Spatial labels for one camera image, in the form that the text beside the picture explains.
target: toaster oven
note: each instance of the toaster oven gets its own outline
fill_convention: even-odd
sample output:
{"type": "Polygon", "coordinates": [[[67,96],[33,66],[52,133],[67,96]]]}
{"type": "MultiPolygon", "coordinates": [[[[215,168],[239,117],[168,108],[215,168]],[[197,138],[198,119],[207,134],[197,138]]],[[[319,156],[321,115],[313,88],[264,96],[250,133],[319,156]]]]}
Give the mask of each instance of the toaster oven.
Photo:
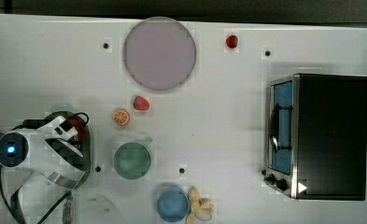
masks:
{"type": "Polygon", "coordinates": [[[296,74],[267,96],[265,183],[292,199],[365,198],[367,77],[296,74]]]}

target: oven window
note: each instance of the oven window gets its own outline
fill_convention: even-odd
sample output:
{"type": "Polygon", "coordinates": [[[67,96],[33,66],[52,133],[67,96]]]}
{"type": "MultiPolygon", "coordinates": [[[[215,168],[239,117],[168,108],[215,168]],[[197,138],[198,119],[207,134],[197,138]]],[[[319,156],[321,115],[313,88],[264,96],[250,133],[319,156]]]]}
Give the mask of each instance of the oven window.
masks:
{"type": "Polygon", "coordinates": [[[293,83],[274,85],[274,110],[278,122],[276,146],[272,151],[271,168],[290,175],[291,166],[291,113],[293,107],[293,83]]]}

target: oven knob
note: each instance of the oven knob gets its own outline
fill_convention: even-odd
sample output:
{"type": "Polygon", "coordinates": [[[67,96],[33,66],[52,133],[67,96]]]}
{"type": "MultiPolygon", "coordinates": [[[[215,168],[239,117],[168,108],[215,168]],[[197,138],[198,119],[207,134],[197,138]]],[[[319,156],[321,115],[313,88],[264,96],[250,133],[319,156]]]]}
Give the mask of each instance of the oven knob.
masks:
{"type": "Polygon", "coordinates": [[[270,174],[268,175],[268,177],[265,177],[264,180],[273,185],[275,183],[275,176],[273,174],[270,174]]]}
{"type": "Polygon", "coordinates": [[[288,184],[286,183],[286,180],[282,178],[280,180],[276,180],[276,187],[285,191],[288,188],[288,184]]]}

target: orange slice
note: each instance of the orange slice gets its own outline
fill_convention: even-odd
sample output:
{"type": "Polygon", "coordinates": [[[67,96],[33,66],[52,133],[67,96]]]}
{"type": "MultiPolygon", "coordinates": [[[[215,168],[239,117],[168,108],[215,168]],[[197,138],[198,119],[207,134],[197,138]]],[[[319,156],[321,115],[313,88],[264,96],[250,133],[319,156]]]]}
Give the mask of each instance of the orange slice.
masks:
{"type": "Polygon", "coordinates": [[[130,121],[130,114],[124,109],[119,109],[114,113],[113,120],[120,126],[124,126],[130,121]]]}

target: oven handle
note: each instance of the oven handle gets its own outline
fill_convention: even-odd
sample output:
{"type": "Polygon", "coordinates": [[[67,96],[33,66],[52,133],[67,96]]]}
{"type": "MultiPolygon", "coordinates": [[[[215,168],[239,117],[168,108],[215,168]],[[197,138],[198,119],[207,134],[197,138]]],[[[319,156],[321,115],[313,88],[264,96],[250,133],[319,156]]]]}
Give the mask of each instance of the oven handle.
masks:
{"type": "Polygon", "coordinates": [[[280,110],[292,110],[292,109],[293,109],[293,106],[281,106],[280,104],[276,104],[273,109],[273,113],[271,113],[270,142],[271,142],[271,145],[275,153],[279,149],[291,149],[291,147],[279,147],[278,146],[278,136],[279,136],[279,111],[280,110]]]}
{"type": "Polygon", "coordinates": [[[270,130],[270,142],[273,150],[275,152],[278,151],[278,136],[279,136],[279,110],[280,105],[276,104],[273,113],[271,113],[270,122],[271,122],[271,130],[270,130]]]}

